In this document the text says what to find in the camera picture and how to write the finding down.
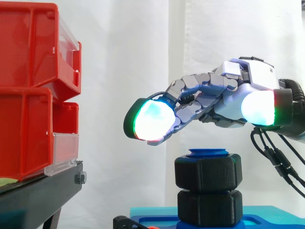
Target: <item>red plastic drawer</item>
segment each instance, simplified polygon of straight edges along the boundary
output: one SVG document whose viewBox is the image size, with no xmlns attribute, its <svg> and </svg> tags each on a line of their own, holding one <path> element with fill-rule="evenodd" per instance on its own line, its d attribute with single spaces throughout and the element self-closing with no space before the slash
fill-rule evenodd
<svg viewBox="0 0 305 229">
<path fill-rule="evenodd" d="M 2 87 L 0 126 L 0 177 L 23 180 L 53 164 L 54 130 L 78 133 L 78 105 L 53 104 L 46 88 Z M 77 155 L 62 150 L 57 157 L 68 160 Z"/>
<path fill-rule="evenodd" d="M 81 93 L 81 44 L 55 4 L 0 1 L 0 31 L 0 86 L 49 88 L 54 101 Z"/>
</svg>

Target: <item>blue tray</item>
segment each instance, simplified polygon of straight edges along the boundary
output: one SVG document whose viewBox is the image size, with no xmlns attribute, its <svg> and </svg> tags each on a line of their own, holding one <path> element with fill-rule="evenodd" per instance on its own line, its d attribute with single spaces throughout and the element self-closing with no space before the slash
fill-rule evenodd
<svg viewBox="0 0 305 229">
<path fill-rule="evenodd" d="M 175 208 L 132 208 L 132 220 L 160 229 L 202 229 L 179 221 Z M 273 206 L 246 206 L 243 220 L 233 228 L 222 229 L 305 229 L 301 219 Z"/>
</svg>

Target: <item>black clamp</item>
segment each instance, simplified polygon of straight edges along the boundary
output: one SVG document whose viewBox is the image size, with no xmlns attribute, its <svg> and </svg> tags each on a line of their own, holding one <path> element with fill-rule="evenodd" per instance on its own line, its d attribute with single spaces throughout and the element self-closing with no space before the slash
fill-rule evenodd
<svg viewBox="0 0 305 229">
<path fill-rule="evenodd" d="M 117 216 L 113 219 L 113 229 L 132 229 L 133 226 L 137 226 L 138 229 L 148 229 L 126 216 Z"/>
</svg>

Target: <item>white curtain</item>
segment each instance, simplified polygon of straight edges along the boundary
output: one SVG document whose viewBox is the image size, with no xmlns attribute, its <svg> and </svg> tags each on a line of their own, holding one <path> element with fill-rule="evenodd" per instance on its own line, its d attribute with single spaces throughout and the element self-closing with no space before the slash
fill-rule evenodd
<svg viewBox="0 0 305 229">
<path fill-rule="evenodd" d="M 191 123 L 161 146 L 128 139 L 126 112 L 139 97 L 162 91 L 184 74 L 224 60 L 257 56 L 278 78 L 304 83 L 300 1 L 53 0 L 82 42 L 79 160 L 87 183 L 61 212 L 59 229 L 110 229 L 130 207 L 175 206 L 174 160 L 188 148 L 226 148 L 242 157 L 238 190 L 245 205 L 274 205 L 305 217 L 305 202 L 250 141 L 251 125 L 222 129 Z M 302 164 L 276 135 L 305 177 Z M 305 145 L 292 142 L 302 153 Z"/>
</svg>

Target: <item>glowing palm sensor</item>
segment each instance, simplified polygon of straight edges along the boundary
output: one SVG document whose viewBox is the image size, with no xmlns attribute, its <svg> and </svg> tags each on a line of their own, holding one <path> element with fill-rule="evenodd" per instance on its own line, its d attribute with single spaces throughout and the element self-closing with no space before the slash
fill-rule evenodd
<svg viewBox="0 0 305 229">
<path fill-rule="evenodd" d="M 134 121 L 134 132 L 138 139 L 161 138 L 175 122 L 175 114 L 167 104 L 148 100 L 139 110 Z"/>
<path fill-rule="evenodd" d="M 242 103 L 244 118 L 256 125 L 275 122 L 275 96 L 273 91 L 258 91 L 247 95 Z"/>
</svg>

